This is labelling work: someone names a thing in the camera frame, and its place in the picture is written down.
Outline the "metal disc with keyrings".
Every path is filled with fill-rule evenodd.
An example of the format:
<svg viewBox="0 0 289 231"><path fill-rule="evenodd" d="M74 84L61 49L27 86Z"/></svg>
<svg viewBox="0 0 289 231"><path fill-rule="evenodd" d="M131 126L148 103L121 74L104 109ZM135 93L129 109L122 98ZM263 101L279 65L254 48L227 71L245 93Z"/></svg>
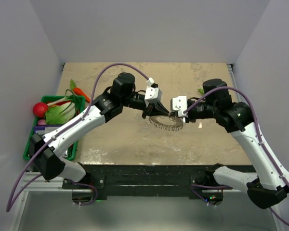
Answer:
<svg viewBox="0 0 289 231"><path fill-rule="evenodd" d="M151 116L149 122L156 128L166 131L179 131L183 128L183 121L173 116Z"/></svg>

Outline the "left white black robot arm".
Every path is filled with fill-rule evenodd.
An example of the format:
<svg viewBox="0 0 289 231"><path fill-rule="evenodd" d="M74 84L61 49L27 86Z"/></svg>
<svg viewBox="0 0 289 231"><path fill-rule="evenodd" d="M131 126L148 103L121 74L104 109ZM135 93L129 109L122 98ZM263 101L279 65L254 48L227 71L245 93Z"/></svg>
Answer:
<svg viewBox="0 0 289 231"><path fill-rule="evenodd" d="M147 81L145 93L139 94L135 90L134 75L120 73L112 86L97 96L85 111L50 133L33 134L29 140L30 162L45 180L63 177L80 189L87 188L90 177L84 167L64 159L63 153L85 134L121 114L124 107L142 111L142 118L168 116L161 94L153 79Z"/></svg>

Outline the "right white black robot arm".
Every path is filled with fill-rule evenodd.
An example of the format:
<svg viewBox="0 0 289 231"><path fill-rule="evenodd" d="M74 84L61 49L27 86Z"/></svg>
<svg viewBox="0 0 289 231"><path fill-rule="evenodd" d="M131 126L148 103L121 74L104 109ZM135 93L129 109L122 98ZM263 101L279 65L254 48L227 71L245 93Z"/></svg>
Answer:
<svg viewBox="0 0 289 231"><path fill-rule="evenodd" d="M222 185L245 192L261 209L283 201L289 193L289 172L266 144L250 102L234 103L230 87L221 79L205 81L203 90L205 94L197 101L180 99L178 115L188 122L215 119L241 146L256 171L249 175L215 164L207 171L206 186L216 189Z"/></svg>

